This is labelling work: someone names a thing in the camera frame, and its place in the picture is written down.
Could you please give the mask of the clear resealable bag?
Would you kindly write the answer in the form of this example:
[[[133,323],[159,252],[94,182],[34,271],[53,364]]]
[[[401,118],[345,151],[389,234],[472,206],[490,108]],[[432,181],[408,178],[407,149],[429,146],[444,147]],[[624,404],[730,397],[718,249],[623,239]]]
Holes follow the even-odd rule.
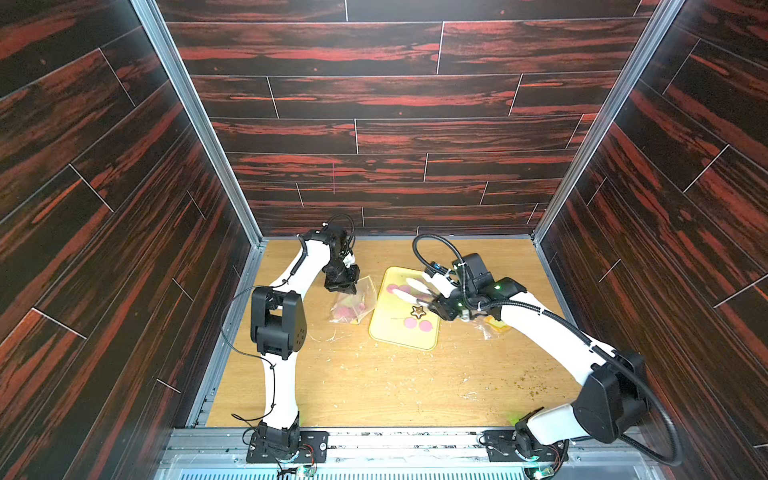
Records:
[[[485,340],[498,338],[511,330],[510,326],[490,315],[475,315],[471,324],[482,333]]]
[[[353,294],[339,293],[330,310],[331,323],[359,324],[377,304],[377,291],[370,276],[363,277],[356,284]]]

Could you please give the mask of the metal tongs white tips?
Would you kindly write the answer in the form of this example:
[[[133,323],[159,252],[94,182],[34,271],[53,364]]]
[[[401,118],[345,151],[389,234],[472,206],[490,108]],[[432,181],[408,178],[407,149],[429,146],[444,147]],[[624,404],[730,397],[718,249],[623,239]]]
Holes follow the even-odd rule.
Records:
[[[420,307],[429,307],[441,297],[441,293],[431,284],[427,276],[406,277],[404,284],[390,283],[385,289],[400,300]]]

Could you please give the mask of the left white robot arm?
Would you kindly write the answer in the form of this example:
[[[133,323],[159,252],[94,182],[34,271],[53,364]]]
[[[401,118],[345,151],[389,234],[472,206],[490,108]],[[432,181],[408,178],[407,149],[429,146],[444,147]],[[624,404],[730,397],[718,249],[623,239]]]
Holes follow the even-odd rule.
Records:
[[[298,352],[307,338],[303,300],[320,274],[330,292],[354,294],[360,269],[353,253],[355,228],[329,220],[298,236],[300,250],[286,270],[251,294],[251,341],[263,358],[266,386],[264,415],[251,443],[276,456],[292,456],[300,447],[296,371]]]

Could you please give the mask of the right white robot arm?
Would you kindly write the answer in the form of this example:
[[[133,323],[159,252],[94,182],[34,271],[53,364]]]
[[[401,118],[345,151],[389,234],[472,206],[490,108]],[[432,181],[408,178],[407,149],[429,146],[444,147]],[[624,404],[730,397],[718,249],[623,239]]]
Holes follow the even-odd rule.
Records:
[[[647,384],[645,360],[601,342],[547,309],[522,284],[493,278],[477,254],[456,259],[449,268],[425,266],[424,278],[439,292],[429,308],[443,320],[490,316],[533,341],[580,385],[578,396],[564,405],[532,411],[514,426],[516,454],[543,461],[547,452],[567,441],[590,437],[609,444],[620,440],[658,463],[678,466],[683,460],[679,432]],[[657,410],[670,442],[670,454],[658,453],[626,435],[651,410]]]

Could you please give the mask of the star shaped brown cookie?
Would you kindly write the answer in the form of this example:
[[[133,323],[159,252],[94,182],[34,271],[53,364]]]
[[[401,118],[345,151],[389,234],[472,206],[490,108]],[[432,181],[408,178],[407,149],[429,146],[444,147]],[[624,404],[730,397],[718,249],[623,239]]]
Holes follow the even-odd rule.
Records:
[[[426,317],[427,314],[428,311],[425,311],[423,306],[413,306],[409,318],[413,319],[416,323],[419,323]]]

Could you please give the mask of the yellow plastic tray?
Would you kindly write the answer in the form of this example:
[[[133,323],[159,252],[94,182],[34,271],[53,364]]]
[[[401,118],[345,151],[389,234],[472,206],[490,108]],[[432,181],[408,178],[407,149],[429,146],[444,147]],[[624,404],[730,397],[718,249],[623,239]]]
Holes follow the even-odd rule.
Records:
[[[385,271],[377,296],[377,304],[371,317],[369,334],[377,341],[431,351],[438,343],[440,317],[432,313],[429,307],[424,307],[428,314],[423,320],[430,321],[434,329],[431,332],[423,332],[418,325],[414,329],[407,329],[404,326],[404,320],[409,317],[414,305],[389,294],[385,289],[390,283],[404,284],[406,277],[422,278],[423,275],[420,271],[397,266],[389,267]]]

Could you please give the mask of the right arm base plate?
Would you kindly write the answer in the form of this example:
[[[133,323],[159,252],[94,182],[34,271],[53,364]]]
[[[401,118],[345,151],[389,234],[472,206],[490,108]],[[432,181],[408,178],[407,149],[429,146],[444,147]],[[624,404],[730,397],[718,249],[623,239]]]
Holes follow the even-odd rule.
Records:
[[[488,455],[490,462],[562,463],[568,459],[569,440],[542,445],[525,436],[518,436],[514,429],[485,430],[477,441]]]

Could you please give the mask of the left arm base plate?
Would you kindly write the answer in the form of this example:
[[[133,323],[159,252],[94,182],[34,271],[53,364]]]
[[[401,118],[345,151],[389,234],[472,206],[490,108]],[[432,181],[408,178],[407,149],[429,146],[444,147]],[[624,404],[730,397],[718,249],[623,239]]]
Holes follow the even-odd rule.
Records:
[[[276,430],[267,427],[252,434],[248,443],[246,462],[267,463],[325,463],[329,432],[322,430]]]

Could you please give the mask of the front aluminium rail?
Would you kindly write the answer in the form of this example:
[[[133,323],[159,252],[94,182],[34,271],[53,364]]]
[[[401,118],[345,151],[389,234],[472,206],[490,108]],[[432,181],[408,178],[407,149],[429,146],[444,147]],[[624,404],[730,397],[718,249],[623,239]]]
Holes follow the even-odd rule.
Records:
[[[176,429],[157,479],[527,479],[534,463],[485,445],[485,427],[328,428],[293,461],[249,463],[235,428]]]

